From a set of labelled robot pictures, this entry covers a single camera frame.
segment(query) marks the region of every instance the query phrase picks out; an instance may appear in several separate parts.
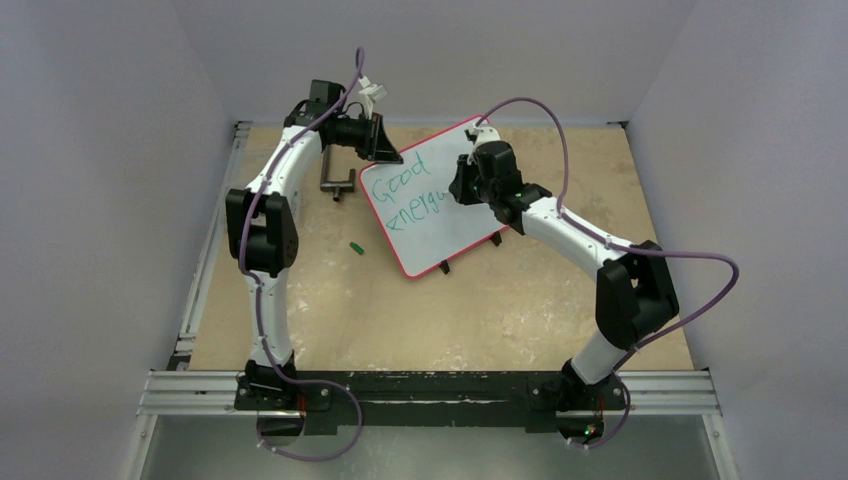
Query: gray wall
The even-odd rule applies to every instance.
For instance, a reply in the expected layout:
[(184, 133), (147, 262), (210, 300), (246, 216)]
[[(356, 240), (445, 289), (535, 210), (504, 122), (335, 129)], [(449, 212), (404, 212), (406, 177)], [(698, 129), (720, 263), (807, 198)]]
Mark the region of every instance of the gray wall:
[[(628, 128), (665, 246), (740, 263), (738, 288), (687, 337), (746, 480), (848, 475), (846, 13), (698, 2)], [(673, 267), (684, 312), (728, 276)]]
[[(569, 123), (603, 123), (633, 114), (694, 0), (172, 3), (239, 119), (281, 120), (312, 78), (347, 84), (362, 45), (390, 121), (463, 119), (529, 95)], [(533, 107), (505, 115), (547, 122)]]
[(113, 479), (231, 123), (165, 0), (0, 9), (0, 477)]

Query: red border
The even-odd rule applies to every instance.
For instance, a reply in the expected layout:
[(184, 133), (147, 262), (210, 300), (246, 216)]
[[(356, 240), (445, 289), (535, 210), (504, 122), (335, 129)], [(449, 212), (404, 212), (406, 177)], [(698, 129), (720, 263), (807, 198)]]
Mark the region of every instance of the red border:
[[(403, 153), (403, 152), (405, 152), (405, 151), (409, 150), (410, 148), (417, 147), (418, 145), (421, 145), (422, 143), (424, 143), (424, 142), (426, 142), (426, 141), (428, 141), (428, 140), (432, 140), (432, 139), (434, 139), (434, 138), (438, 137), (439, 135), (441, 135), (441, 134), (443, 134), (443, 133), (445, 133), (445, 132), (449, 132), (449, 131), (453, 130), (453, 129), (454, 129), (454, 128), (456, 128), (456, 127), (460, 127), (460, 126), (462, 126), (462, 125), (464, 125), (464, 124), (468, 123), (468, 121), (469, 121), (469, 120), (473, 120), (473, 119), (475, 119), (475, 118), (480, 118), (481, 116), (482, 116), (481, 114), (477, 114), (477, 115), (474, 115), (474, 116), (468, 117), (468, 118), (466, 118), (465, 120), (463, 120), (463, 121), (461, 121), (461, 122), (457, 123), (456, 125), (453, 125), (453, 126), (451, 126), (451, 127), (448, 127), (448, 128), (446, 128), (446, 129), (444, 129), (444, 130), (442, 130), (442, 131), (438, 132), (438, 133), (434, 133), (433, 135), (430, 135), (429, 137), (427, 137), (427, 138), (425, 138), (424, 140), (421, 140), (421, 141), (419, 141), (419, 142), (417, 142), (417, 143), (413, 143), (412, 145), (410, 145), (410, 146), (408, 146), (408, 147), (404, 148), (403, 150), (401, 150), (401, 151), (400, 151), (400, 153)], [(365, 184), (364, 184), (364, 183), (362, 183), (362, 172), (364, 172), (365, 170), (368, 170), (369, 168), (371, 168), (371, 167), (373, 167), (373, 166), (375, 166), (375, 165), (377, 165), (377, 164), (376, 164), (376, 163), (372, 163), (371, 165), (368, 165), (367, 167), (365, 167), (365, 168), (363, 168), (363, 169), (359, 170), (359, 186), (360, 186), (360, 187), (362, 187), (362, 191), (363, 191), (363, 192), (365, 192), (365, 198), (366, 198), (366, 199), (368, 199), (368, 204), (369, 204), (369, 205), (371, 205), (371, 210), (373, 210), (373, 211), (374, 211), (374, 215), (377, 217), (377, 220), (379, 221), (379, 220), (380, 220), (380, 215), (377, 213), (377, 208), (376, 208), (376, 207), (374, 207), (374, 202), (372, 202), (372, 201), (371, 201), (371, 197), (370, 197), (370, 196), (368, 196), (368, 189), (365, 187)], [(424, 271), (422, 271), (422, 272), (421, 272), (421, 273), (419, 273), (418, 275), (410, 275), (409, 273), (407, 273), (407, 272), (406, 272), (406, 269), (405, 269), (405, 268), (403, 268), (403, 262), (401, 262), (401, 261), (400, 261), (400, 257), (399, 257), (399, 256), (398, 256), (398, 254), (397, 254), (397, 250), (395, 250), (394, 245), (392, 245), (392, 241), (389, 239), (389, 232), (387, 232), (387, 231), (386, 231), (386, 227), (385, 227), (385, 225), (383, 225), (383, 222), (382, 222), (382, 221), (380, 221), (380, 228), (383, 230), (383, 236), (384, 236), (384, 237), (386, 237), (386, 241), (387, 241), (387, 242), (389, 242), (389, 248), (391, 248), (391, 249), (392, 249), (392, 253), (394, 253), (394, 254), (395, 254), (395, 260), (397, 260), (398, 265), (400, 265), (400, 269), (401, 269), (401, 271), (403, 272), (403, 274), (406, 276), (406, 278), (412, 278), (412, 279), (420, 278), (420, 277), (422, 277), (422, 276), (426, 275), (427, 273), (432, 272), (433, 270), (435, 270), (436, 268), (438, 268), (438, 267), (439, 267), (439, 265), (441, 264), (441, 262), (440, 262), (440, 263), (437, 263), (437, 264), (433, 265), (432, 267), (426, 268), (426, 269), (424, 269)], [(498, 232), (503, 232), (503, 231), (504, 231), (504, 230), (506, 230), (507, 228), (509, 228), (509, 227), (508, 227), (508, 226), (504, 226), (503, 228), (501, 228), (500, 230), (498, 230)], [(491, 238), (491, 235), (486, 236), (486, 237), (483, 237), (483, 238), (481, 238), (480, 240), (477, 240), (476, 242), (472, 243), (471, 245), (469, 245), (469, 246), (467, 246), (467, 247), (463, 248), (462, 250), (460, 250), (460, 251), (458, 251), (458, 252), (454, 253), (453, 255), (451, 255), (450, 257), (446, 258), (446, 260), (453, 260), (454, 258), (456, 258), (456, 257), (458, 257), (458, 256), (462, 255), (463, 253), (465, 253), (465, 252), (467, 252), (467, 251), (471, 250), (472, 248), (476, 247), (477, 245), (480, 245), (481, 243), (485, 242), (485, 241), (486, 241), (486, 240), (488, 240), (489, 238)]]

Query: gray floor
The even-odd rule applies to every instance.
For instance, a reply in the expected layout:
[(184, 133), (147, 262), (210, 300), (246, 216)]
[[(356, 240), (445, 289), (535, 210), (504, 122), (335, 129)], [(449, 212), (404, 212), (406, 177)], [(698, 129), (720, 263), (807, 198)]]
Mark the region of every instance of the gray floor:
[[(566, 450), (558, 434), (521, 429), (368, 427), (351, 451), (320, 464), (257, 449), (254, 425), (252, 417), (160, 417), (143, 478), (718, 479), (698, 416), (631, 417), (588, 454)], [(351, 433), (301, 438), (290, 449), (328, 453)]]

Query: green object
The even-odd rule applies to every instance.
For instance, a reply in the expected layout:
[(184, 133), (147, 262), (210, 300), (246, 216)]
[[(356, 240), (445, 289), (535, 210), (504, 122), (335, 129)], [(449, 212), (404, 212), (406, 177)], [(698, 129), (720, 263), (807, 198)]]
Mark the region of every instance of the green object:
[(356, 253), (358, 253), (358, 254), (360, 254), (360, 255), (362, 255), (363, 253), (365, 253), (365, 250), (363, 250), (363, 249), (362, 249), (362, 247), (360, 247), (359, 245), (357, 245), (357, 244), (355, 244), (355, 243), (353, 243), (353, 242), (350, 242), (350, 248), (352, 248), (354, 252), (356, 252)]

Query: cable connector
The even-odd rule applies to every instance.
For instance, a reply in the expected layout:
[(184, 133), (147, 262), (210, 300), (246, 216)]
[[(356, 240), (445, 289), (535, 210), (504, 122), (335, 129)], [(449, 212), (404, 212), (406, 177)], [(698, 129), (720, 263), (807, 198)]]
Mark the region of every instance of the cable connector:
[(371, 118), (371, 114), (374, 113), (374, 104), (385, 98), (389, 91), (379, 83), (371, 83), (365, 75), (359, 78), (359, 85), (362, 86), (359, 95), (362, 96), (365, 106), (363, 109), (365, 118)]

